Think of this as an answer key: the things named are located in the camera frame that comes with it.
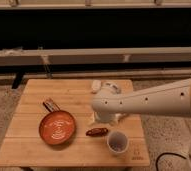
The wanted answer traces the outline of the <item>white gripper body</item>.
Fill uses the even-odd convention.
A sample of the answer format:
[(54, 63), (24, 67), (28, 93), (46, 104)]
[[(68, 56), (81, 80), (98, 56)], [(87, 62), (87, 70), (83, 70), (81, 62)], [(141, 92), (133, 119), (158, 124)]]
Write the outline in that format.
[(94, 114), (95, 121), (98, 123), (117, 125), (120, 120), (126, 117), (126, 114), (116, 113), (116, 114)]

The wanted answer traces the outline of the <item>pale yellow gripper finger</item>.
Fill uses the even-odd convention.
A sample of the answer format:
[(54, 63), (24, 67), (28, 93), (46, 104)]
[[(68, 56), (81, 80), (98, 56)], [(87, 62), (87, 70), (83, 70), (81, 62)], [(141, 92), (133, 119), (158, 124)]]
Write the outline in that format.
[(89, 122), (88, 122), (88, 126), (92, 126), (94, 124), (95, 124), (95, 117), (91, 116), (90, 119), (89, 119)]

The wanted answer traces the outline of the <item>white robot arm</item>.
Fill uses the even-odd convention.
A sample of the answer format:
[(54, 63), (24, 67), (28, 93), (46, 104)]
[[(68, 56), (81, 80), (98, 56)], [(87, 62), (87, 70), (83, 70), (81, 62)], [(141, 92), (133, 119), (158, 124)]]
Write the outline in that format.
[[(92, 109), (106, 122), (116, 113), (191, 117), (191, 78), (130, 93), (118, 93), (106, 82), (92, 99)], [(186, 170), (191, 171), (191, 145)]]

